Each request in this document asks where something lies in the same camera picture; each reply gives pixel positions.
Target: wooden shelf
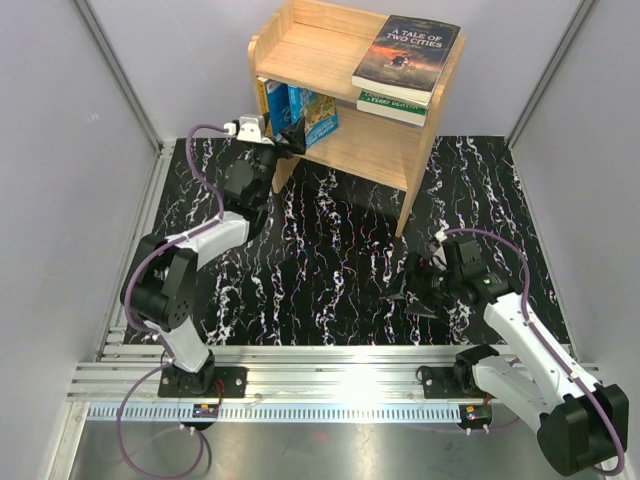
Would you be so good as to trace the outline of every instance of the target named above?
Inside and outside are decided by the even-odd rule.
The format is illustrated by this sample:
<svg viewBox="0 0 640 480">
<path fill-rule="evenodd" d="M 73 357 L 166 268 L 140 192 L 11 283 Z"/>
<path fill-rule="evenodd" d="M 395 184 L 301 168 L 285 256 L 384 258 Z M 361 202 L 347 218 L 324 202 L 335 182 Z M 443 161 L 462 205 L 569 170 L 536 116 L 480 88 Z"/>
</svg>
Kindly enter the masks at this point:
<svg viewBox="0 0 640 480">
<path fill-rule="evenodd" d="M 257 77 L 355 103 L 360 89 L 351 75 L 386 22 L 387 15 L 315 0 L 289 0 L 249 43 L 249 65 L 260 109 Z M 339 108 L 339 128 L 313 145 L 304 158 L 405 191 L 396 235 L 402 234 L 420 189 L 465 37 L 459 35 L 438 80 L 424 127 Z M 280 160 L 276 192 L 298 160 Z"/>
<path fill-rule="evenodd" d="M 351 85 L 351 74 L 370 45 L 370 39 L 294 23 L 256 72 L 355 103 L 361 90 Z"/>
<path fill-rule="evenodd" d="M 344 107 L 338 116 L 338 129 L 304 158 L 406 191 L 422 129 Z"/>
</svg>

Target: black marble surface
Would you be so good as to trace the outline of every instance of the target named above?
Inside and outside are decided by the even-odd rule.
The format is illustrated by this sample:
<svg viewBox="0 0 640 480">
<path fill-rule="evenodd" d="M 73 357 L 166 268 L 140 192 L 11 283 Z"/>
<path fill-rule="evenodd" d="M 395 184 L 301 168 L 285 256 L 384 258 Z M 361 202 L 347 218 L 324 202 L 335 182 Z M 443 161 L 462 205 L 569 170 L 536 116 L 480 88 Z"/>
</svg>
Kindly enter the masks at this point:
<svg viewBox="0 0 640 480">
<path fill-rule="evenodd" d="M 169 235 L 217 211 L 195 181 L 178 141 L 154 232 Z M 247 155 L 229 139 L 200 139 L 198 165 L 216 181 Z M 492 230 L 524 250 L 531 304 L 563 343 L 568 335 L 510 153 L 501 137 L 441 137 L 404 236 L 395 239 L 404 193 L 301 161 L 269 201 L 264 231 L 198 274 L 194 321 L 214 345 L 424 345 L 502 343 L 482 312 L 458 303 L 448 321 L 407 316 L 381 300 L 407 252 L 425 252 L 442 227 Z M 491 268 L 519 274 L 517 258 L 480 240 Z M 147 342 L 127 334 L 127 342 Z"/>
</svg>

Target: book cover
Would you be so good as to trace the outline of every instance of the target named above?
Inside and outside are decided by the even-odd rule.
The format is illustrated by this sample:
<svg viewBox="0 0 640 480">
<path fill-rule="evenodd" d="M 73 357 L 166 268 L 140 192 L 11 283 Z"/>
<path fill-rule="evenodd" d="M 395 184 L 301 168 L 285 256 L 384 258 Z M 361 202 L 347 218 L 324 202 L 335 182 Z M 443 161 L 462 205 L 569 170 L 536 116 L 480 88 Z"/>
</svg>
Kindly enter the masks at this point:
<svg viewBox="0 0 640 480">
<path fill-rule="evenodd" d="M 354 85 L 363 79 L 432 92 L 459 31 L 448 23 L 391 15 L 353 73 Z"/>
<path fill-rule="evenodd" d="M 292 85 L 288 88 L 291 122 L 304 116 L 307 148 L 338 128 L 335 98 Z"/>
<path fill-rule="evenodd" d="M 287 85 L 259 77 L 258 86 L 260 87 L 260 106 L 262 111 L 269 112 L 270 115 L 266 135 L 268 137 L 277 136 L 280 130 L 291 124 Z"/>
<path fill-rule="evenodd" d="M 360 94 L 356 106 L 357 109 L 362 112 L 382 115 L 417 126 L 424 125 L 427 115 L 426 108 L 416 107 L 369 92 L 362 92 Z"/>
</svg>

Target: black mounting bracket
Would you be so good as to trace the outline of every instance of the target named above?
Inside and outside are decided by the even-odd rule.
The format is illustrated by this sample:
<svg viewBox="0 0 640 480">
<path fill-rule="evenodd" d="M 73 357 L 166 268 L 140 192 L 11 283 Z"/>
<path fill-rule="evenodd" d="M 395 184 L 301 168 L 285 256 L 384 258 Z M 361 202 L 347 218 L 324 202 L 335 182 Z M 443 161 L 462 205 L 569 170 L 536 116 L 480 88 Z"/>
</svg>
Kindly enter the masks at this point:
<svg viewBox="0 0 640 480">
<path fill-rule="evenodd" d="M 171 366 L 162 371 L 158 396 L 161 398 L 218 398 L 216 383 L 222 382 L 223 398 L 244 398 L 247 388 L 246 367 L 218 367 L 213 354 L 198 373 Z"/>
</svg>

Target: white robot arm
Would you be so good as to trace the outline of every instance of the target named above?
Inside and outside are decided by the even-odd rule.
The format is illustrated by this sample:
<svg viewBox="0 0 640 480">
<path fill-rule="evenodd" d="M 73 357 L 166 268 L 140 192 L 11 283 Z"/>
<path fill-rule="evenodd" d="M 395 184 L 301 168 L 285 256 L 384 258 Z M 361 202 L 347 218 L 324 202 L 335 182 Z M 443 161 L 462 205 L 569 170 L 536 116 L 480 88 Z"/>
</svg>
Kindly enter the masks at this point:
<svg viewBox="0 0 640 480">
<path fill-rule="evenodd" d="M 473 237 L 439 235 L 429 248 L 441 260 L 440 267 L 411 253 L 404 274 L 392 286 L 417 299 L 407 313 L 437 317 L 451 301 L 483 309 L 484 320 L 525 367 L 514 369 L 495 349 L 478 345 L 456 355 L 453 377 L 458 389 L 469 396 L 490 394 L 509 407 L 536 432 L 543 454 L 563 475 L 620 456 L 627 445 L 629 415 L 624 392 L 617 385 L 601 385 L 567 354 L 522 301 L 512 279 L 489 271 Z M 617 432 L 615 440 L 609 427 Z"/>
</svg>

